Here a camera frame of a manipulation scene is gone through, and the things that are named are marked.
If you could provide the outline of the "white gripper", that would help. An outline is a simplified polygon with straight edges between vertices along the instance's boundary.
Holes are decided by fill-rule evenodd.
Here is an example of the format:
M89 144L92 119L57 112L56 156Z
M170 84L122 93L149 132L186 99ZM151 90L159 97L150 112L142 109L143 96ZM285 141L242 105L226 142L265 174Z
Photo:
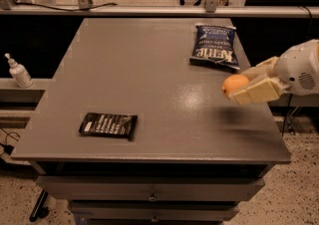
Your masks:
M276 101L286 93L319 94L318 48L319 40L313 39L291 47L279 59L271 57L243 71L247 79L231 90L228 98L238 105L248 105Z

